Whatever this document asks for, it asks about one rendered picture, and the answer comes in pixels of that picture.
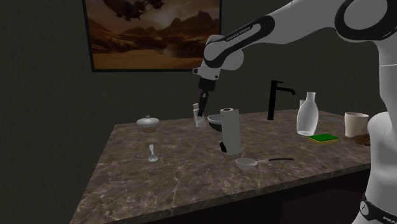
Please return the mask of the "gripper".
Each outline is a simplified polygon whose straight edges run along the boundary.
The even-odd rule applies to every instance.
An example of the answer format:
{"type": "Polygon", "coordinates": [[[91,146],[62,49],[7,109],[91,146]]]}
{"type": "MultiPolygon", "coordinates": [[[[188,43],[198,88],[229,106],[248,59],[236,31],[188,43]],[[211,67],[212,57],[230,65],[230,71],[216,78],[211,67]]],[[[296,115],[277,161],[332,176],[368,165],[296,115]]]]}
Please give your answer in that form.
{"type": "Polygon", "coordinates": [[[214,91],[216,86],[215,80],[208,80],[206,78],[201,77],[199,79],[198,87],[202,90],[198,102],[198,116],[203,116],[205,106],[208,100],[208,92],[214,91]]]}

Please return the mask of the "dark bowl with grey inside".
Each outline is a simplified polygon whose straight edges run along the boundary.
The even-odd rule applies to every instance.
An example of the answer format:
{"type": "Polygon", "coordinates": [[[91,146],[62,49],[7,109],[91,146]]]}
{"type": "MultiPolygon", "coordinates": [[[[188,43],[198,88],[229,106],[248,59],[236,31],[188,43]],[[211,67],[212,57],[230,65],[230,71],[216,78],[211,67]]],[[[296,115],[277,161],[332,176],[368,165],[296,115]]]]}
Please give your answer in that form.
{"type": "Polygon", "coordinates": [[[214,130],[221,132],[222,131],[222,126],[221,126],[221,115],[220,114],[214,114],[214,115],[209,115],[207,117],[209,126],[213,128],[214,130]]]}

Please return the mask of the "white paper towel roll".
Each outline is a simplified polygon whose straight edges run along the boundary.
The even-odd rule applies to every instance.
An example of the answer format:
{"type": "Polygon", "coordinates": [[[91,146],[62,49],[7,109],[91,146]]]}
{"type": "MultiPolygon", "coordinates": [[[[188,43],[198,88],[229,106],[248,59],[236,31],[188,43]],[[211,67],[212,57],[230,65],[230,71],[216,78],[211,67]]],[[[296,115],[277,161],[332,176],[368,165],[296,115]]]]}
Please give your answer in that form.
{"type": "Polygon", "coordinates": [[[227,155],[236,155],[242,152],[240,140],[239,110],[223,108],[220,110],[222,143],[225,146],[227,155]]]}

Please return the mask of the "white lidded dish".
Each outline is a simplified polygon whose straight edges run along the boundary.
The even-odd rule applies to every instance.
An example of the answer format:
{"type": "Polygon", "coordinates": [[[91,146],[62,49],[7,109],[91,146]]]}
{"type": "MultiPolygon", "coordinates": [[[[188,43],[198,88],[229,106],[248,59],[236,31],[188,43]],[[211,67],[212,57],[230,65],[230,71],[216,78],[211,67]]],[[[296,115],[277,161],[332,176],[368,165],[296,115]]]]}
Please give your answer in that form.
{"type": "Polygon", "coordinates": [[[159,124],[160,120],[157,118],[150,117],[150,115],[146,115],[145,118],[141,118],[138,121],[136,121],[136,124],[139,127],[143,128],[152,128],[155,127],[159,124]]]}

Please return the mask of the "black tap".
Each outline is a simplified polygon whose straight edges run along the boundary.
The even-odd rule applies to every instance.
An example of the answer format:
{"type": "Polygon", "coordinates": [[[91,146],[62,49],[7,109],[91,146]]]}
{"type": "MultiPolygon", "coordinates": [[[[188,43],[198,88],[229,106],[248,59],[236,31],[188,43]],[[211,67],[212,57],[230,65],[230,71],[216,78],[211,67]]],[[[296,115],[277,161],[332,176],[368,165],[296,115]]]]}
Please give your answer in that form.
{"type": "Polygon", "coordinates": [[[267,120],[274,119],[275,100],[276,100],[277,91],[290,92],[292,95],[296,94],[295,90],[293,90],[292,88],[279,87],[278,86],[279,83],[282,83],[282,81],[272,80],[270,84],[267,120]]]}

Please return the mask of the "framed desert landscape picture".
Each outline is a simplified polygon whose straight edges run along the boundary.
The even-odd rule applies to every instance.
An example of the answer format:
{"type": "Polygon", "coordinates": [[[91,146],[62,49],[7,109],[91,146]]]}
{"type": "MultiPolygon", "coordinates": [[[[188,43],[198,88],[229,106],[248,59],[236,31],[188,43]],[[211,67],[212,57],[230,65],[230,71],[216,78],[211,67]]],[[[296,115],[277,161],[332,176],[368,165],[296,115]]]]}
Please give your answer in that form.
{"type": "Polygon", "coordinates": [[[81,0],[93,72],[189,71],[221,32],[223,0],[81,0]]]}

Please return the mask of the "clear glass bottle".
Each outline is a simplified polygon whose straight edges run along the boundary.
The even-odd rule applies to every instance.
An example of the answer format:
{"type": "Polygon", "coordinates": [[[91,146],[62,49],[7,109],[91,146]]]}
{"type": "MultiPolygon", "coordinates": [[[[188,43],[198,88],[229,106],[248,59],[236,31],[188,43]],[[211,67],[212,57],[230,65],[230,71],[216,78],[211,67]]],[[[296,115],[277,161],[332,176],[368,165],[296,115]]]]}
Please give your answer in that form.
{"type": "Polygon", "coordinates": [[[315,92],[307,92],[306,99],[298,110],[296,131],[300,135],[313,136],[316,131],[319,112],[315,97],[315,92]]]}

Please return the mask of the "green and yellow sponge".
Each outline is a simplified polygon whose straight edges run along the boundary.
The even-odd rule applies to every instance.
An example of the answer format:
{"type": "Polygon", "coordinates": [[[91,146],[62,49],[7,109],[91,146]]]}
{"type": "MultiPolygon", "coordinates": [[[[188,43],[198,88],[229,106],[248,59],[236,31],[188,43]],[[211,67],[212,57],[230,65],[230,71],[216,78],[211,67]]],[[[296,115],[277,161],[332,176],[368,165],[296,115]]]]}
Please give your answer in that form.
{"type": "Polygon", "coordinates": [[[318,134],[309,136],[308,140],[316,144],[329,144],[339,142],[339,138],[330,134],[318,134]]]}

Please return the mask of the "white cup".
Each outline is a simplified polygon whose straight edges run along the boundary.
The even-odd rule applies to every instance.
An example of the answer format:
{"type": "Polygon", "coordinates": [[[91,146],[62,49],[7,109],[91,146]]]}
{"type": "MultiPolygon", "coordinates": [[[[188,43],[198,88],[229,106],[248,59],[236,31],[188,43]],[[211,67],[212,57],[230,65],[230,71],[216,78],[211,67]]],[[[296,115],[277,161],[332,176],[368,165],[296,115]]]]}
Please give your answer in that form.
{"type": "Polygon", "coordinates": [[[357,112],[345,112],[344,124],[345,124],[345,135],[347,137],[354,137],[361,134],[361,131],[365,128],[369,116],[364,113],[357,112]]]}

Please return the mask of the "brown wooden dish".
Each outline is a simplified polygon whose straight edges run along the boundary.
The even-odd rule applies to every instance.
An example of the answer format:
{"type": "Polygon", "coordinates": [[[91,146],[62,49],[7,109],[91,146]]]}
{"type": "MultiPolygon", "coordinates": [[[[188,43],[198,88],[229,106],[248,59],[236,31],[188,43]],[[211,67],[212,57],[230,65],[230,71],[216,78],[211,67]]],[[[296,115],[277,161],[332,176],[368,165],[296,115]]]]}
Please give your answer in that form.
{"type": "Polygon", "coordinates": [[[364,146],[369,146],[370,145],[370,135],[369,135],[369,133],[364,133],[364,134],[360,134],[360,135],[354,136],[352,138],[352,140],[356,144],[360,144],[360,145],[364,145],[364,146]]]}

